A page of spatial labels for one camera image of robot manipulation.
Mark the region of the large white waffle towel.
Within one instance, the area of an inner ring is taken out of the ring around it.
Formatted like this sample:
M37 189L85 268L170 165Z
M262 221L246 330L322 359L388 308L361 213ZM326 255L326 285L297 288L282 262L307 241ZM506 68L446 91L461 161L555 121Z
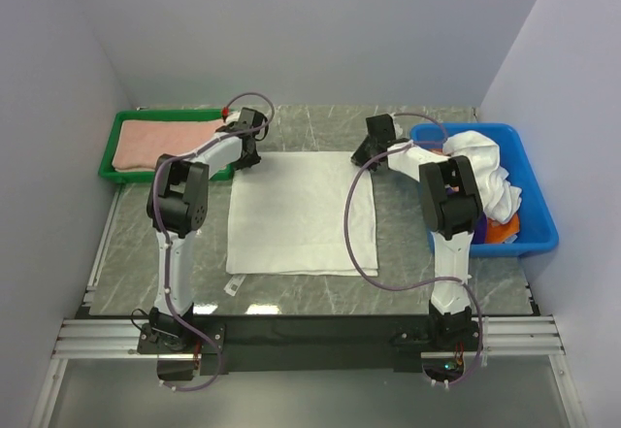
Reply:
M346 151L266 152L233 178L229 275L378 274L369 173Z

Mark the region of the pink towel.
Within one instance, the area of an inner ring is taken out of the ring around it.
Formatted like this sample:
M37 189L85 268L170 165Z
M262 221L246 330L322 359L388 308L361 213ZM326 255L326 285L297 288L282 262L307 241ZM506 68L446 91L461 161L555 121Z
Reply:
M162 154L189 153L204 145L223 124L222 119L126 120L120 128L112 166L118 172L153 171Z

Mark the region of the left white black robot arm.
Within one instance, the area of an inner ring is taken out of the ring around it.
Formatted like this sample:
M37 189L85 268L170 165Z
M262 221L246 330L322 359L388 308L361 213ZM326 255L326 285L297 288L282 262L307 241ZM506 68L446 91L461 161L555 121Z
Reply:
M194 240L207 218L210 179L227 166L258 164L256 143L267 136L269 122L259 111L242 108L199 147L157 161L147 215L158 242L158 289L148 320L154 337L171 351L186 351L195 340L190 275Z

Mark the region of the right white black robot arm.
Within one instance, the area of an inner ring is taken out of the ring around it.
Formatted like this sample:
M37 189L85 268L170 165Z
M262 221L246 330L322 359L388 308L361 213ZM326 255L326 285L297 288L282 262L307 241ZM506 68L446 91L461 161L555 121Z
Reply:
M351 156L359 172L348 190L343 215L345 248L352 265L380 289L406 290L369 277L355 258L349 239L349 211L357 182L369 170L386 164L389 170L418 183L423 219L434 240L434 277L415 285L433 286L423 340L434 348L452 349L468 338L480 337L472 319L480 307L469 288L469 264L474 230L483 208L470 160L440 155L427 143L399 138L394 117L389 114L368 117L366 127L367 136Z

